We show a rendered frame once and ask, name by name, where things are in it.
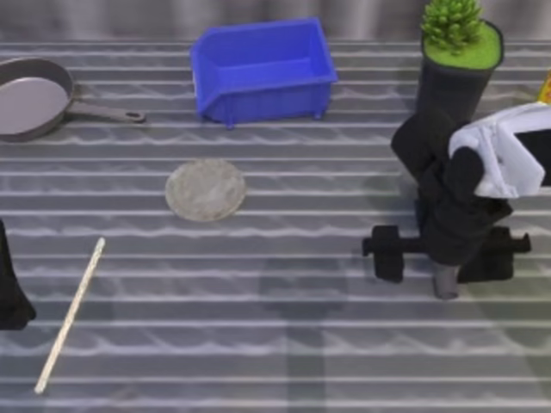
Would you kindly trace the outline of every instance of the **wooden stick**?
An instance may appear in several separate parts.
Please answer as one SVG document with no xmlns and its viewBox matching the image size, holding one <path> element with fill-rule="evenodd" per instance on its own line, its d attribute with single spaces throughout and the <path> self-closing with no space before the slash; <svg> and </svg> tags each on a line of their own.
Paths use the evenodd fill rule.
<svg viewBox="0 0 551 413">
<path fill-rule="evenodd" d="M 92 275 L 96 270 L 97 262 L 102 256 L 104 246 L 105 246 L 105 238 L 101 237 L 100 239 L 97 240 L 96 248 L 94 249 L 94 254 L 90 258 L 90 262 L 88 263 L 88 267 L 84 272 L 83 279 L 80 281 L 80 285 L 78 286 L 77 293 L 75 294 L 75 297 L 72 300 L 71 307 L 69 307 L 69 311 L 65 316 L 65 321 L 63 322 L 63 325 L 59 330 L 58 336 L 55 339 L 55 343 L 53 344 L 52 351 L 50 351 L 50 355 L 48 356 L 46 360 L 46 364 L 42 369 L 42 373 L 40 375 L 40 378 L 38 379 L 38 383 L 34 388 L 34 392 L 36 394 L 42 394 L 46 389 L 47 382 L 50 379 L 50 375 L 52 374 L 52 370 L 53 370 L 53 367 L 55 366 L 55 362 L 58 359 L 59 353 L 63 348 L 65 339 L 67 338 L 67 334 L 69 333 L 69 329 L 71 328 L 72 323 L 75 319 L 75 316 L 77 315 L 80 302 L 82 301 L 83 296 L 86 293 L 86 290 L 88 289 L 88 285 L 90 284 L 90 279 L 92 278 Z"/>
</svg>

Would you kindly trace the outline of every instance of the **blue bin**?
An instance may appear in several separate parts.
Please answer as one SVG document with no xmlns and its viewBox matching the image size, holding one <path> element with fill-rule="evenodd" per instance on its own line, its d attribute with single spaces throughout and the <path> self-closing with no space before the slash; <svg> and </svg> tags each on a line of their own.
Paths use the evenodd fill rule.
<svg viewBox="0 0 551 413">
<path fill-rule="evenodd" d="M 312 115 L 337 73 L 317 18 L 210 28 L 191 48 L 197 112 L 225 123 Z"/>
</svg>

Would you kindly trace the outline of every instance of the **gray wall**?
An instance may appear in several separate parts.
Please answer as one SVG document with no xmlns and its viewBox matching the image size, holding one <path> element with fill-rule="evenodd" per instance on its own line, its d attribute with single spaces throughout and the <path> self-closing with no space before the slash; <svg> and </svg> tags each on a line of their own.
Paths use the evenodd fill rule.
<svg viewBox="0 0 551 413">
<path fill-rule="evenodd" d="M 304 15 L 333 39 L 413 40 L 427 1 L 0 0 L 0 40 L 193 39 L 213 25 Z M 551 0 L 481 2 L 508 39 L 551 40 Z"/>
</svg>

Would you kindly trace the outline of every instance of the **frying pan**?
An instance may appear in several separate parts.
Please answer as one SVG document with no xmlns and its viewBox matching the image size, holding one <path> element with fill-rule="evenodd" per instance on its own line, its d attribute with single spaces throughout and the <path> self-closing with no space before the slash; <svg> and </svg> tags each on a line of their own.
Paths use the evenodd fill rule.
<svg viewBox="0 0 551 413">
<path fill-rule="evenodd" d="M 24 142 L 53 129 L 65 114 L 140 123 L 139 112 L 73 100 L 71 73 L 51 60 L 24 58 L 0 64 L 0 139 Z"/>
</svg>

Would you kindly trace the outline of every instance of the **pan handle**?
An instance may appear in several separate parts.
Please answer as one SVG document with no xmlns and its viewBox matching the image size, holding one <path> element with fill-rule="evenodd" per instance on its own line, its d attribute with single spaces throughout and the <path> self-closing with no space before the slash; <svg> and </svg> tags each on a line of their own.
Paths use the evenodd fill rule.
<svg viewBox="0 0 551 413">
<path fill-rule="evenodd" d="M 67 109 L 67 112 L 70 114 L 87 114 L 98 116 L 100 118 L 121 120 L 123 122 L 141 123 L 145 121 L 145 115 L 141 112 L 90 105 L 89 103 L 84 102 L 73 102 Z"/>
</svg>

